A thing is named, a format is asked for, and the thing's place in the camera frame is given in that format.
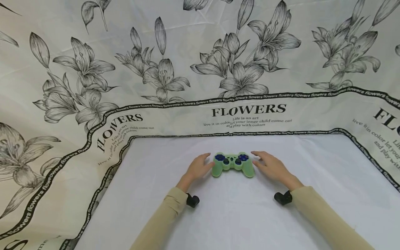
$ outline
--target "leaf drawing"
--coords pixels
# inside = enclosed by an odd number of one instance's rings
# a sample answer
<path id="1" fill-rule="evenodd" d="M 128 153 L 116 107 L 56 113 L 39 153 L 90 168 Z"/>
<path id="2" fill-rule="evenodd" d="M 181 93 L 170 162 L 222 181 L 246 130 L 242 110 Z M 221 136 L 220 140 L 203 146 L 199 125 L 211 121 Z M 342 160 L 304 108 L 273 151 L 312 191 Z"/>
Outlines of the leaf drawing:
<path id="1" fill-rule="evenodd" d="M 164 24 L 162 23 L 161 17 L 156 19 L 156 23 L 154 25 L 154 32 L 156 33 L 156 41 L 158 45 L 158 49 L 160 53 L 164 57 L 165 48 L 167 44 L 167 33 L 165 32 Z"/>
<path id="2" fill-rule="evenodd" d="M 396 54 L 398 56 L 400 56 L 400 44 L 396 46 L 396 48 L 394 48 L 394 51 L 396 52 Z"/>
<path id="3" fill-rule="evenodd" d="M 36 59 L 45 67 L 49 68 L 50 53 L 47 44 L 43 39 L 35 33 L 30 34 L 29 38 L 30 49 Z"/>
<path id="4" fill-rule="evenodd" d="M 106 18 L 104 16 L 104 11 L 106 10 L 106 8 L 110 4 L 110 2 L 111 2 L 111 0 L 96 0 L 96 2 L 86 1 L 82 4 L 81 15 L 82 15 L 82 20 L 83 20 L 83 23 L 85 24 L 85 28 L 86 28 L 86 31 L 88 32 L 88 34 L 89 34 L 88 24 L 93 20 L 94 9 L 97 7 L 100 8 L 100 14 L 103 19 L 104 28 L 106 29 L 106 31 L 108 31 Z"/>
<path id="5" fill-rule="evenodd" d="M 20 14 L 18 14 L 17 12 L 15 12 L 15 11 L 13 11 L 13 10 L 7 8 L 7 7 L 6 7 L 4 4 L 2 4 L 2 3 L 0 3 L 0 7 L 3 7 L 3 8 L 5 8 L 6 10 L 9 10 L 9 11 L 11 11 L 12 13 L 15 13 L 15 14 L 17 14 L 17 15 L 20 16 Z"/>
<path id="6" fill-rule="evenodd" d="M 46 140 L 60 142 L 53 136 L 35 137 L 25 142 L 17 130 L 0 122 L 0 155 L 2 156 L 0 175 L 6 175 L 5 178 L 0 178 L 0 181 L 14 180 L 17 185 L 21 186 L 11 198 L 0 219 L 14 211 L 25 198 L 40 188 L 45 179 L 44 172 L 51 170 L 61 159 L 53 158 L 45 162 L 41 167 L 40 174 L 32 171 L 28 163 L 53 148 L 50 144 L 42 143 Z"/>
<path id="7" fill-rule="evenodd" d="M 3 33 L 0 31 L 0 40 L 9 42 L 17 47 L 19 47 L 18 43 L 16 40 L 12 39 L 11 37 L 9 37 L 7 34 Z"/>
<path id="8" fill-rule="evenodd" d="M 364 3 L 365 0 L 358 0 L 351 18 L 346 19 L 340 25 L 337 24 L 332 30 L 328 31 L 323 27 L 318 27 L 318 31 L 312 31 L 314 42 L 320 47 L 322 55 L 328 59 L 322 67 L 330 66 L 334 72 L 334 76 L 329 82 L 307 83 L 312 88 L 336 91 L 353 86 L 352 81 L 343 80 L 343 78 L 347 73 L 365 73 L 367 70 L 366 62 L 372 65 L 374 72 L 379 70 L 380 60 L 365 55 L 377 39 L 378 32 L 372 31 L 370 28 L 359 37 L 355 35 L 367 19 L 361 16 Z M 375 17 L 373 26 L 393 11 L 393 3 L 384 1 Z"/>
<path id="9" fill-rule="evenodd" d="M 384 0 L 378 12 L 375 15 L 372 26 L 377 25 L 387 18 L 400 4 L 400 0 Z"/>
<path id="10" fill-rule="evenodd" d="M 94 8 L 99 7 L 99 5 L 95 2 L 92 1 L 86 1 L 83 3 L 82 8 L 81 8 L 81 14 L 82 14 L 82 19 L 83 22 L 85 23 L 85 28 L 86 31 L 88 31 L 88 24 L 93 20 L 94 18 Z"/>
<path id="11" fill-rule="evenodd" d="M 253 7 L 254 0 L 243 0 L 238 14 L 238 30 L 240 30 L 243 25 L 246 24 L 247 20 L 249 20 Z"/>
<path id="12" fill-rule="evenodd" d="M 134 27 L 130 31 L 133 43 L 132 50 L 128 51 L 126 55 L 117 54 L 116 58 L 132 72 L 141 77 L 143 84 L 151 86 L 156 91 L 155 96 L 141 97 L 158 103 L 184 102 L 184 99 L 177 96 L 168 97 L 169 92 L 184 91 L 184 86 L 190 87 L 190 83 L 185 77 L 175 77 L 174 66 L 171 60 L 164 58 L 166 31 L 160 17 L 155 21 L 154 32 L 158 49 L 162 55 L 162 59 L 158 64 L 151 60 L 154 47 L 152 49 L 146 47 L 142 51 L 142 42 Z"/>
<path id="13" fill-rule="evenodd" d="M 276 6 L 268 25 L 261 20 L 252 20 L 247 23 L 253 7 L 254 0 L 242 0 L 238 11 L 236 33 L 226 34 L 223 40 L 218 39 L 211 52 L 200 53 L 201 64 L 190 66 L 197 74 L 211 74 L 223 78 L 219 85 L 223 92 L 219 94 L 219 97 L 268 94 L 268 87 L 257 84 L 256 81 L 264 72 L 271 73 L 282 69 L 277 67 L 279 51 L 298 48 L 301 45 L 299 39 L 286 32 L 292 14 L 283 0 Z M 238 37 L 239 30 L 243 29 L 246 23 L 258 36 L 259 42 L 244 62 L 236 62 L 249 42 L 246 40 L 241 43 Z"/>

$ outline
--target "black border stripe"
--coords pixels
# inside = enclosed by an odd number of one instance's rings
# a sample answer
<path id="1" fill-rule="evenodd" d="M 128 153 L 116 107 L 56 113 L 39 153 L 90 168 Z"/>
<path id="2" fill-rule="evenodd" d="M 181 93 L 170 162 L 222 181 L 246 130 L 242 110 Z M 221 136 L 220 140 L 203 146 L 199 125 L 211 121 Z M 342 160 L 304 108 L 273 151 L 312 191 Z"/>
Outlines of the black border stripe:
<path id="1" fill-rule="evenodd" d="M 36 209 L 37 203 L 39 200 L 44 196 L 44 194 L 48 191 L 48 189 L 51 186 L 51 183 L 55 177 L 55 175 L 65 166 L 65 164 L 68 162 L 68 160 L 78 154 L 81 154 L 85 151 L 87 151 L 91 144 L 92 144 L 92 135 L 93 133 L 101 128 L 102 126 L 105 125 L 107 117 L 110 116 L 111 114 L 120 112 L 120 111 L 126 111 L 126 110 L 132 110 L 132 109 L 138 109 L 138 108 L 172 108 L 172 107 L 184 107 L 184 106 L 199 106 L 203 104 L 215 104 L 215 103 L 226 103 L 226 102 L 236 102 L 236 101 L 242 101 L 242 100 L 266 100 L 266 99 L 275 99 L 275 98 L 317 98 L 317 97 L 334 97 L 338 96 L 342 93 L 346 92 L 354 92 L 363 96 L 371 96 L 375 98 L 380 98 L 382 100 L 385 100 L 388 104 L 391 106 L 397 108 L 400 110 L 400 101 L 398 99 L 395 99 L 391 96 L 389 96 L 385 92 L 381 91 L 374 91 L 374 90 L 364 90 L 362 88 L 358 87 L 347 87 L 343 88 L 334 92 L 313 92 L 313 93 L 277 93 L 277 94 L 268 94 L 268 95 L 251 95 L 251 96 L 237 96 L 234 98 L 211 98 L 211 99 L 206 99 L 206 100 L 198 100 L 198 101 L 193 101 L 193 102 L 181 102 L 181 103 L 173 103 L 173 104 L 135 104 L 135 105 L 128 105 L 122 108 L 117 108 L 114 110 L 110 110 L 106 112 L 103 116 L 103 120 L 101 123 L 98 125 L 94 126 L 87 134 L 87 142 L 85 146 L 81 149 L 78 149 L 70 154 L 67 154 L 66 156 L 62 157 L 60 162 L 52 168 L 52 170 L 46 175 L 46 178 L 44 180 L 44 184 L 38 189 L 38 191 L 35 193 L 34 196 L 29 200 L 25 211 L 22 215 L 21 220 L 10 230 L 7 232 L 0 234 L 0 240 L 7 238 L 11 235 L 14 235 L 18 232 L 20 232 L 22 229 L 24 229 L 28 223 L 31 221 L 34 210 Z M 361 146 L 357 140 L 355 139 L 354 136 L 352 136 L 347 130 L 342 129 L 342 128 L 335 128 L 336 129 L 341 129 L 345 132 L 346 136 L 348 136 L 355 144 L 356 146 L 359 147 L 359 149 L 366 155 L 366 157 L 378 168 L 382 174 L 390 181 L 390 183 L 396 187 L 398 186 L 398 183 L 396 183 L 393 178 L 390 176 L 389 173 L 387 173 L 385 170 L 383 170 L 380 165 L 376 162 L 375 159 L 371 157 L 369 152 Z M 321 130 L 316 130 L 316 131 L 295 131 L 295 132 L 256 132 L 259 134 L 254 134 L 254 135 L 268 135 L 268 134 L 332 134 L 332 130 L 329 131 L 321 131 Z M 187 135 L 187 136 L 134 136 L 134 138 L 149 138 L 149 137 L 191 137 L 191 136 L 231 136 L 231 135 L 252 135 L 251 132 L 235 132 L 235 133 L 225 133 L 225 134 L 203 134 L 203 135 Z"/>

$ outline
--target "floral backdrop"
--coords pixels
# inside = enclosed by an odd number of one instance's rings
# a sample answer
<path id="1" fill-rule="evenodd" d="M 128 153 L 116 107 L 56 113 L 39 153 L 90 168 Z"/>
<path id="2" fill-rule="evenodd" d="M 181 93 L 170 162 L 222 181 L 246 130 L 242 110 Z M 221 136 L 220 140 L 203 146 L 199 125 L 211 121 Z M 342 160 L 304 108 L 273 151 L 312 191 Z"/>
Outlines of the floral backdrop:
<path id="1" fill-rule="evenodd" d="M 72 215 L 87 210 L 72 202 L 95 197 L 89 220 L 118 165 L 89 176 L 85 159 L 46 180 L 109 111 L 351 86 L 400 98 L 399 5 L 0 0 L 0 249 L 74 248 L 84 221 Z M 28 201 L 44 185 L 60 192 L 33 214 Z M 40 219 L 49 213 L 59 228 Z M 19 228 L 23 215 L 32 220 Z"/>

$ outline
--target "finger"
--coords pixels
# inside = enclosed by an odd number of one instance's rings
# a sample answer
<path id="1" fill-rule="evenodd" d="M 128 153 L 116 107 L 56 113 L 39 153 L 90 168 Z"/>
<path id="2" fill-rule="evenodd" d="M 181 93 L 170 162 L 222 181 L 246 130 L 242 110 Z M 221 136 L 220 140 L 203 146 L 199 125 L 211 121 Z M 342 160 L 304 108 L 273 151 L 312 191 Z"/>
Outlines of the finger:
<path id="1" fill-rule="evenodd" d="M 255 156 L 260 157 L 265 163 L 267 162 L 267 159 L 270 156 L 270 154 L 265 151 L 252 151 L 251 153 Z"/>
<path id="2" fill-rule="evenodd" d="M 253 164 L 256 165 L 257 168 L 263 168 L 265 165 L 263 165 L 261 162 L 253 161 Z"/>
<path id="3" fill-rule="evenodd" d="M 207 165 L 205 165 L 204 167 L 208 170 L 210 170 L 213 166 L 215 165 L 215 162 L 210 162 Z"/>
<path id="4" fill-rule="evenodd" d="M 201 154 L 199 155 L 197 158 L 201 159 L 202 161 L 205 161 L 207 157 L 210 156 L 211 153 L 205 153 L 205 154 Z"/>

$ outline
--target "game controller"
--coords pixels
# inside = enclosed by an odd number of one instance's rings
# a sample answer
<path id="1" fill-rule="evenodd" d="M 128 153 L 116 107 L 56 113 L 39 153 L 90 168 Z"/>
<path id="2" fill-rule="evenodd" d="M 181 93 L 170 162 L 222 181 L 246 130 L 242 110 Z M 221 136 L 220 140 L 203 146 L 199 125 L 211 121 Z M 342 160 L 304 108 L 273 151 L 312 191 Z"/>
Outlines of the game controller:
<path id="1" fill-rule="evenodd" d="M 219 177 L 223 170 L 231 168 L 242 170 L 244 175 L 249 178 L 254 176 L 252 162 L 244 152 L 240 152 L 239 154 L 223 154 L 219 152 L 214 156 L 214 162 L 215 165 L 211 170 L 211 174 L 214 177 Z"/>

